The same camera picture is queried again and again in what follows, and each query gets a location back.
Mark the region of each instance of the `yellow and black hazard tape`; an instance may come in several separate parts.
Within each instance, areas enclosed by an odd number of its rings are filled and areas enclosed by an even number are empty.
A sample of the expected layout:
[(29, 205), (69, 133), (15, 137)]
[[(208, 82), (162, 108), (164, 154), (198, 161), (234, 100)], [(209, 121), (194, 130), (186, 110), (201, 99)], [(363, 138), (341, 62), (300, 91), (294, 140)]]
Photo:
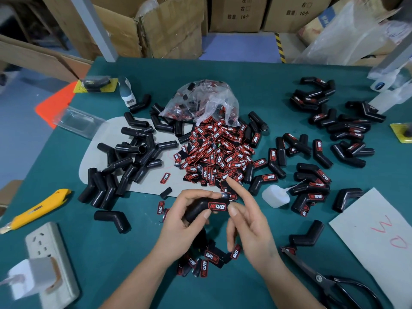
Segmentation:
[(281, 56), (282, 63), (286, 64), (285, 53), (283, 53), (282, 42), (281, 38), (279, 37), (279, 33), (275, 32), (276, 42), (278, 44), (279, 55)]

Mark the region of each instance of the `forearm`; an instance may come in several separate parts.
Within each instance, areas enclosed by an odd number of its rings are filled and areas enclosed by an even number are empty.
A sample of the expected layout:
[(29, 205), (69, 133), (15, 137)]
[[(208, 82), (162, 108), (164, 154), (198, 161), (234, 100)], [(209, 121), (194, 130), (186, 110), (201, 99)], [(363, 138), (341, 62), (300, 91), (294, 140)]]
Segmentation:
[(282, 261), (263, 279), (279, 309), (325, 309)]
[(166, 273), (159, 258), (151, 252), (131, 272), (100, 309), (147, 309)]

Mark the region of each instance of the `paper with red writing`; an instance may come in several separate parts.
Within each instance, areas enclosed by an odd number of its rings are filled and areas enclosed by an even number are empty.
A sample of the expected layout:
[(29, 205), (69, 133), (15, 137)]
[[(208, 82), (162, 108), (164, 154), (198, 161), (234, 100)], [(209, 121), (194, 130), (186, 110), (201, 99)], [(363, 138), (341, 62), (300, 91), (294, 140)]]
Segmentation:
[(378, 190), (365, 193), (329, 224), (394, 308), (411, 309), (412, 227)]

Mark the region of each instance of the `scissors blade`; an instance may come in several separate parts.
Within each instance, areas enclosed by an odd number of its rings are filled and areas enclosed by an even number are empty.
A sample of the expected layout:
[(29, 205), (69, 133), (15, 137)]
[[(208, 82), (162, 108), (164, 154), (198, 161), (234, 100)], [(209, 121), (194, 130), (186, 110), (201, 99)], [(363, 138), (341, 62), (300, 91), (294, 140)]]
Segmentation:
[(300, 269), (302, 269), (303, 272), (305, 272), (312, 280), (314, 280), (316, 282), (316, 284), (318, 284), (323, 289), (323, 291), (325, 292), (326, 295), (331, 294), (331, 288), (332, 288), (332, 286), (334, 286), (336, 284), (334, 281), (325, 278), (322, 274), (320, 274), (319, 272), (316, 272), (315, 270), (313, 270), (311, 267), (309, 267), (307, 264), (305, 264), (302, 260), (300, 260), (295, 255), (291, 254), (287, 250), (282, 249), (282, 252), (286, 256), (288, 256), (290, 259), (292, 259), (292, 261)]

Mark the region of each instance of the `white board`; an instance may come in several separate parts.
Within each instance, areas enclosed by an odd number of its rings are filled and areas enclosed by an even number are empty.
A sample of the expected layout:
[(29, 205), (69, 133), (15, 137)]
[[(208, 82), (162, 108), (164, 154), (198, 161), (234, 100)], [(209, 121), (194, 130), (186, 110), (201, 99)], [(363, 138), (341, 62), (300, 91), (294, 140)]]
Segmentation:
[[(136, 120), (143, 120), (153, 125), (151, 119), (136, 118)], [(79, 177), (80, 180), (87, 184), (87, 170), (89, 168), (97, 168), (103, 170), (107, 167), (107, 155), (106, 153), (97, 149), (97, 145), (103, 142), (111, 147), (115, 147), (117, 144), (121, 144), (123, 141), (130, 142), (132, 137), (121, 134), (121, 128), (131, 128), (124, 117), (115, 117), (107, 120), (107, 123), (100, 128), (96, 135), (91, 140), (89, 147), (87, 148), (83, 160), (80, 163)], [(191, 131), (192, 124), (184, 124), (184, 133)], [(177, 141), (177, 137), (174, 134), (166, 132), (154, 131), (154, 141), (156, 143), (163, 143), (168, 141)], [(220, 192), (218, 187), (202, 187), (200, 184), (193, 184), (192, 182), (183, 181), (183, 177), (186, 175), (186, 171), (180, 170), (174, 166), (175, 160), (173, 155), (181, 150), (182, 145), (178, 142), (178, 148), (165, 150), (160, 153), (157, 158), (163, 160), (161, 167), (152, 168), (148, 171), (147, 175), (143, 178), (142, 182), (137, 184), (132, 182), (128, 191), (155, 194), (160, 195), (168, 187), (172, 188), (172, 192), (169, 196), (177, 197), (184, 189), (205, 189), (214, 192)], [(118, 172), (117, 179), (120, 181), (123, 174), (122, 171)], [(160, 181), (165, 173), (170, 173), (166, 184), (161, 184)]]
[(378, 190), (368, 191), (329, 224), (394, 308), (411, 309), (412, 227)]

